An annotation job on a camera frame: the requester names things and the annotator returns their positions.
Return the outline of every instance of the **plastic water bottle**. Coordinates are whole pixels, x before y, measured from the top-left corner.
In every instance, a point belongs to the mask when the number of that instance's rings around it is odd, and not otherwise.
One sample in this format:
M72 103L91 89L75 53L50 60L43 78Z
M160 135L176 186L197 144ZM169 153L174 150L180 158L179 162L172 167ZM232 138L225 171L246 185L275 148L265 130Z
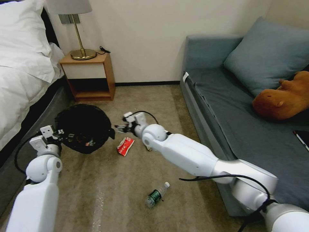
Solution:
M150 193L146 199L146 205L149 208L152 208L164 196L169 186L169 182L165 182L163 187L159 188L158 190L155 189L152 193Z

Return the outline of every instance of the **baseboard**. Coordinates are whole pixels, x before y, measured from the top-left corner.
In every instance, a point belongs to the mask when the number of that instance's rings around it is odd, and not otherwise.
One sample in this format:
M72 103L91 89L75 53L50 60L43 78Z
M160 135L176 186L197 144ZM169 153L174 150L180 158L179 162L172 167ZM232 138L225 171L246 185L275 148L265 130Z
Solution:
M118 82L116 86L139 86L139 85L179 85L180 81L165 82Z

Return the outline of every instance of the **gray sofa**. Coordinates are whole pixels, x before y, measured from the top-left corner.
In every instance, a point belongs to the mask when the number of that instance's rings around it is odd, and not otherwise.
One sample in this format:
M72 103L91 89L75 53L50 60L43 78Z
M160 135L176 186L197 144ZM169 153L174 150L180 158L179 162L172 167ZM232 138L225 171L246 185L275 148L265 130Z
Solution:
M309 111L280 122L254 112L254 97L223 67L241 40L238 35L186 39L183 72L189 77L180 82L197 133L220 159L243 159L276 175L278 202L309 210L309 153L293 134L309 131ZM230 216L248 214L231 195L230 185L217 186Z

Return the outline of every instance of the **black trash bag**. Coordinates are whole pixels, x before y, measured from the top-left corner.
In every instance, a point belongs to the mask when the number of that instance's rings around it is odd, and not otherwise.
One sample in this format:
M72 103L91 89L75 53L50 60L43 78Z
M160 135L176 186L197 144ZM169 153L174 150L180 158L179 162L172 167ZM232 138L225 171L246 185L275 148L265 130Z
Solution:
M61 111L55 118L57 130L63 130L62 142L84 154L99 149L109 137L115 139L108 116L98 107L77 104Z

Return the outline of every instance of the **wooden nightstand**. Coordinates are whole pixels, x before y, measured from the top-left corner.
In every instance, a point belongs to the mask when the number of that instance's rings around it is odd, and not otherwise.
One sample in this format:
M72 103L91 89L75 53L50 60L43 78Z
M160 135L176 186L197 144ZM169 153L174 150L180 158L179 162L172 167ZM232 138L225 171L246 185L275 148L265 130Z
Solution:
M97 54L90 60L73 60L69 53L59 63L75 101L112 101L114 99L115 79L108 53Z

